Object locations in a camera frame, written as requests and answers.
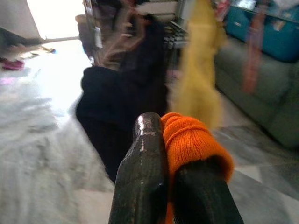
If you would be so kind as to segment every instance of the sofa cushion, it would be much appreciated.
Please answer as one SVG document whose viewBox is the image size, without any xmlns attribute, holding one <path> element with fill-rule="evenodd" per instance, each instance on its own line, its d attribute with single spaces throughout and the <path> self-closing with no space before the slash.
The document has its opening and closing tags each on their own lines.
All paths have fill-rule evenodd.
<svg viewBox="0 0 299 224">
<path fill-rule="evenodd" d="M 239 85 L 243 85 L 244 66 L 248 60 L 247 45 L 233 37 L 215 57 L 215 65 L 224 70 Z M 262 54 L 253 95 L 267 104 L 279 104 L 288 91 L 293 64 L 284 63 Z"/>
</svg>

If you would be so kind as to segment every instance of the orange knit cap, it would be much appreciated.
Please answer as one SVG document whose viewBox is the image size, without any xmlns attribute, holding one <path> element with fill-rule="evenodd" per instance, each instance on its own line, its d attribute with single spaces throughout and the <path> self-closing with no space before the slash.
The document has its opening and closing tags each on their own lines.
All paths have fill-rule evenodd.
<svg viewBox="0 0 299 224">
<path fill-rule="evenodd" d="M 168 113 L 162 117 L 163 138 L 169 164 L 170 185 L 175 172 L 193 161 L 219 156 L 223 177 L 228 182 L 234 170 L 230 154 L 212 137 L 205 125 L 191 117 L 179 113 Z M 172 223 L 172 204 L 168 203 L 166 223 Z"/>
</svg>

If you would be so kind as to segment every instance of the white marble floor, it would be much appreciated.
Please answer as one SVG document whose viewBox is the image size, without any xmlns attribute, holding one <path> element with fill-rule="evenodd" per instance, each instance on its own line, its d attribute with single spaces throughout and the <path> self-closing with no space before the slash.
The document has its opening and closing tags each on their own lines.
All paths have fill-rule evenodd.
<svg viewBox="0 0 299 224">
<path fill-rule="evenodd" d="M 106 224 L 113 196 L 73 112 L 89 66 L 79 41 L 0 70 L 0 224 Z M 299 223 L 299 154 L 270 140 L 227 98 L 215 138 L 232 154 L 229 188 L 246 224 Z"/>
</svg>

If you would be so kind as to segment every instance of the yellow towel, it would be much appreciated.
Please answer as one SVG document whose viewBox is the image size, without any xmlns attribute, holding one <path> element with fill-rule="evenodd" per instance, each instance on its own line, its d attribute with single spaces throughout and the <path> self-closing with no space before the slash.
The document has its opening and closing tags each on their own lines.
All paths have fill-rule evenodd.
<svg viewBox="0 0 299 224">
<path fill-rule="evenodd" d="M 181 61 L 183 76 L 171 110 L 201 120 L 208 128 L 218 125 L 220 99 L 215 90 L 214 56 L 226 39 L 216 21 L 210 0 L 196 0 L 188 26 L 189 44 Z"/>
</svg>

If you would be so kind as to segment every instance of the metal rack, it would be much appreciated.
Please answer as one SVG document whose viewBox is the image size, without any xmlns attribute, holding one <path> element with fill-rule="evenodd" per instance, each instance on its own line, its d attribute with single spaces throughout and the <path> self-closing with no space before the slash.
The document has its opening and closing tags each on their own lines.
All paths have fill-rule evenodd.
<svg viewBox="0 0 299 224">
<path fill-rule="evenodd" d="M 92 34 L 93 37 L 93 60 L 94 64 L 99 64 L 99 48 L 96 46 L 96 20 L 94 17 L 94 8 L 92 5 L 93 0 L 84 0 L 84 8 L 85 8 L 85 14 L 86 14 L 86 20 L 87 20 L 87 25 L 88 28 Z M 163 16 L 169 16 L 172 18 L 171 20 L 179 21 L 181 19 L 181 15 L 183 12 L 183 8 L 185 5 L 185 0 L 150 0 L 149 2 L 146 2 L 144 5 L 149 5 L 149 4 L 159 4 L 159 3 L 171 3 L 171 2 L 176 2 L 176 7 L 174 12 L 167 12 L 167 13 L 153 13 L 155 16 L 163 17 Z"/>
</svg>

